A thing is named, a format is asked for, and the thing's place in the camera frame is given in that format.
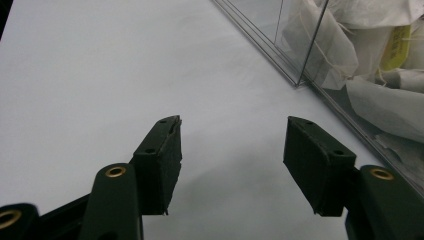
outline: screw hole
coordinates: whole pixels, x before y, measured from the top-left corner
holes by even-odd
[[[19,210],[8,210],[0,213],[0,229],[13,225],[21,216],[22,212]]]
[[[384,169],[378,169],[378,168],[374,168],[371,169],[371,174],[379,179],[382,180],[393,180],[394,177],[391,173],[389,173],[388,171],[384,170]]]
[[[155,153],[156,151],[155,151],[155,149],[153,149],[153,148],[149,148],[149,149],[146,149],[146,151],[145,151],[146,153],[149,153],[149,154],[153,154],[153,153]]]
[[[124,167],[113,167],[106,171],[106,176],[108,177],[119,177],[124,175],[124,173],[127,171]]]

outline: white surface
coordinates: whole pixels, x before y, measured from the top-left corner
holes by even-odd
[[[295,90],[208,0],[15,0],[0,42],[0,206],[41,214],[89,193],[164,117],[183,119],[168,217],[146,239],[346,239],[282,163],[287,116],[374,157],[310,89]]]

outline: clear plastic bin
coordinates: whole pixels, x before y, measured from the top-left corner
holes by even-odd
[[[289,81],[313,86],[424,196],[422,1],[215,2]]]

